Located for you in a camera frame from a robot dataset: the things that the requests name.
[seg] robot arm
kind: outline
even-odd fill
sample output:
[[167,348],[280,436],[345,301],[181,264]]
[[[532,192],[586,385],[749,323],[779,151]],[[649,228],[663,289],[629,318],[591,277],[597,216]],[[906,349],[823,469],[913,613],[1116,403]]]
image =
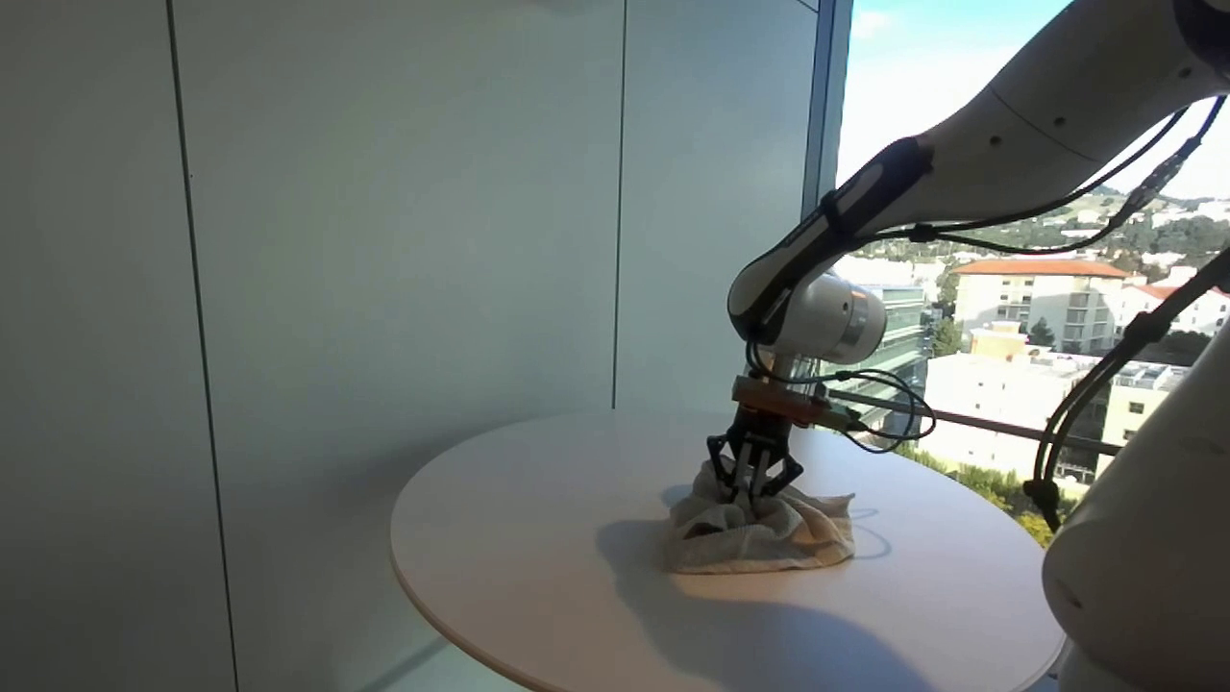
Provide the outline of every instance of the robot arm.
[[726,296],[733,331],[779,356],[841,363],[834,344],[809,344],[818,308],[802,291],[841,255],[901,225],[1061,199],[1169,113],[1227,93],[1227,75],[1227,0],[1069,4],[956,114],[881,151],[749,263]]
[[[731,286],[731,323],[768,363],[733,392],[726,440],[711,440],[715,467],[731,446],[731,496],[764,488],[778,460],[772,488],[787,483],[787,427],[828,419],[779,385],[791,363],[859,363],[886,331],[859,289],[828,277],[841,255],[905,225],[1016,218],[1065,199],[1157,118],[1223,93],[1230,0],[1073,0],[956,114],[881,151]],[[1046,595],[1078,644],[1065,685],[1230,690],[1230,559],[1216,531],[1227,517],[1210,492],[1230,488],[1227,387],[1230,331],[1055,544]]]

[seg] glass panel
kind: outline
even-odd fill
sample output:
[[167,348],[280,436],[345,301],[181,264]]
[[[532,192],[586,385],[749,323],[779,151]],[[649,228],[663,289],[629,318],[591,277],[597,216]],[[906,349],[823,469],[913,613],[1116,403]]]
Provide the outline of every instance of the glass panel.
[[[859,0],[850,39],[850,93],[838,182],[905,136],[931,130],[956,113],[1061,0]],[[1175,151],[1203,118],[1160,141]],[[875,286],[888,301],[888,340],[861,363],[905,372],[943,412],[1042,431],[1061,396],[1120,344],[1137,313],[1157,308],[1230,244],[1230,189],[1216,168],[1230,159],[1227,127],[1169,183],[1169,192],[1093,249],[1055,258],[1002,258],[954,244],[875,244],[838,274]],[[1123,196],[1155,168],[1136,175],[1073,207],[981,230],[996,244],[1065,248],[1106,225]],[[1078,422],[1078,440],[1123,446],[1183,382],[1197,353],[1227,323],[1230,296],[1207,291],[1148,348]],[[919,451],[950,467],[1025,477],[1034,441],[937,422]],[[1069,446],[1061,474],[1069,496],[1110,467],[1110,455]]]

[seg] sky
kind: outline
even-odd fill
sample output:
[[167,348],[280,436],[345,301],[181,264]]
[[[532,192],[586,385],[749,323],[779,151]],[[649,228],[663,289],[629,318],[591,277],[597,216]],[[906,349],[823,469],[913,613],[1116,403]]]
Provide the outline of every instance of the sky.
[[[1061,7],[1065,0],[852,0],[838,177],[956,113]],[[1230,109],[1166,192],[1230,196]]]

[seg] cable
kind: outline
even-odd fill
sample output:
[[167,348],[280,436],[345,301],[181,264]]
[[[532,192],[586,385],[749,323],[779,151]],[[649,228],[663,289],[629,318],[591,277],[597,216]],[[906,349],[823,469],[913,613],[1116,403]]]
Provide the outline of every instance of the cable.
[[841,431],[852,446],[861,446],[868,455],[888,455],[888,451],[897,451],[905,441],[927,440],[937,427],[937,414],[931,412],[922,392],[915,392],[901,372],[888,372],[888,371],[838,371],[838,372],[823,372],[823,376],[779,376],[779,372],[772,372],[764,367],[759,348],[747,348],[747,367],[749,367],[749,376],[764,376],[764,382],[786,385],[786,387],[811,387],[817,400],[832,400],[828,387],[838,385],[838,382],[872,382],[872,385],[897,387],[906,400],[905,431],[897,431],[897,436],[893,431],[875,431],[875,427]]
[[881,244],[881,240],[913,240],[913,244],[933,244],[933,240],[947,240],[947,244],[963,244],[963,248],[977,248],[977,249],[991,249],[991,255],[1073,255],[1073,249],[1084,249],[1084,248],[1096,248],[1105,244],[1106,233],[1116,233],[1130,216],[1137,216],[1143,207],[1148,207],[1157,199],[1157,192],[1189,167],[1189,159],[1203,146],[1203,136],[1220,125],[1227,109],[1227,96],[1216,96],[1210,113],[1203,114],[1200,130],[1175,146],[1160,167],[1155,167],[1155,175],[1120,205],[1120,212],[1089,240],[1079,244],[1069,244],[1069,248],[1009,248],[1009,244],[988,244],[988,240],[966,240],[966,230],[977,230],[977,228],[996,228],[996,225],[1016,225],[1016,218],[1025,218],[1025,216],[1038,216],[1038,212],[1055,212],[1055,207],[1065,207],[1079,196],[1089,196],[1093,189],[1106,183],[1110,177],[1120,177],[1125,167],[1136,167],[1143,155],[1148,155],[1175,125],[1183,113],[1169,114],[1169,125],[1147,141],[1137,146],[1130,159],[1123,159],[1116,168],[1106,168],[1105,177],[1096,177],[1093,183],[1079,183],[1073,196],[1056,199],[1056,205],[1038,205],[1034,212],[1016,212],[1016,216],[988,216],[988,218],[974,218],[974,225],[947,225],[947,228],[933,228],[933,225],[915,225],[906,230],[888,230],[888,233],[875,233],[868,244]]
[[1034,455],[1034,482],[1025,482],[1025,496],[1038,503],[1042,521],[1048,526],[1061,523],[1056,517],[1056,459],[1065,440],[1073,436],[1079,412],[1089,400],[1136,356],[1143,348],[1169,335],[1175,315],[1197,304],[1207,289],[1216,289],[1230,274],[1230,248],[1207,263],[1183,289],[1175,289],[1169,301],[1160,301],[1155,313],[1143,313],[1123,331],[1120,348],[1061,400],[1061,406],[1046,422],[1046,441]]

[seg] white table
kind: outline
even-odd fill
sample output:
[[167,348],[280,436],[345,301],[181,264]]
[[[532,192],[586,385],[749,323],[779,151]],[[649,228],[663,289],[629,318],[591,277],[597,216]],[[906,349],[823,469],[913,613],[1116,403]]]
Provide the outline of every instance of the white table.
[[526,690],[1025,690],[1061,654],[1042,550],[963,483],[795,436],[799,488],[859,492],[859,559],[823,573],[669,577],[669,501],[711,414],[573,414],[468,440],[412,477],[395,573],[463,651]]

